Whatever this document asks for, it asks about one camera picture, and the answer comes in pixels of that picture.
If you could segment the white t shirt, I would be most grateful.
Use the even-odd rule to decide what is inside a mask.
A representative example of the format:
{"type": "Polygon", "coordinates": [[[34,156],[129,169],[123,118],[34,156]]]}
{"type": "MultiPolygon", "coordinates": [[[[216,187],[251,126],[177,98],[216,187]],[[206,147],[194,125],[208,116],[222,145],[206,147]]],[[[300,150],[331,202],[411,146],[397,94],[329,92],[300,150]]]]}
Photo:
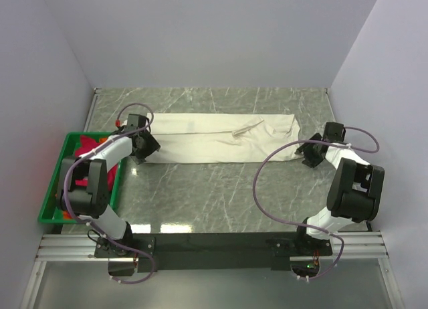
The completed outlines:
{"type": "Polygon", "coordinates": [[[160,150],[152,164],[260,163],[298,140],[293,114],[156,114],[151,134],[160,150]]]}

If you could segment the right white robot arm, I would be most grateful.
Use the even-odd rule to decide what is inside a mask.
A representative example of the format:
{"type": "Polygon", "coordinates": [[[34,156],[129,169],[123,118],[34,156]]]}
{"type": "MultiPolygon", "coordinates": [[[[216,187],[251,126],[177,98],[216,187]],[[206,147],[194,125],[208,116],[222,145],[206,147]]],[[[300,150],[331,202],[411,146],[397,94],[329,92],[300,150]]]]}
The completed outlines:
{"type": "Polygon", "coordinates": [[[302,163],[311,169],[328,161],[336,170],[326,206],[317,214],[304,220],[297,229],[294,249],[308,255],[322,241],[352,223],[372,221],[379,212],[385,170],[370,164],[357,155],[345,143],[346,127],[337,122],[327,122],[324,133],[316,133],[310,140],[296,149],[303,156],[302,163]]]}

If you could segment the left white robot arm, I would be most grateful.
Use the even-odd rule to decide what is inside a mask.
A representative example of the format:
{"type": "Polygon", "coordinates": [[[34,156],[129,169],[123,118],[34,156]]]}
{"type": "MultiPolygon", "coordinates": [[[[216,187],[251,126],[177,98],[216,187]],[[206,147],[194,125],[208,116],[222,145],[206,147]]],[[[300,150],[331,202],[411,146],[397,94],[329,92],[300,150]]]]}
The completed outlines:
{"type": "Polygon", "coordinates": [[[126,124],[116,122],[115,130],[102,144],[76,157],[65,157],[60,164],[57,206],[71,217],[89,225],[110,240],[110,249],[120,257],[134,247],[130,224],[110,206],[108,173],[124,158],[143,163],[161,146],[150,133],[150,120],[129,114],[126,124]]]}

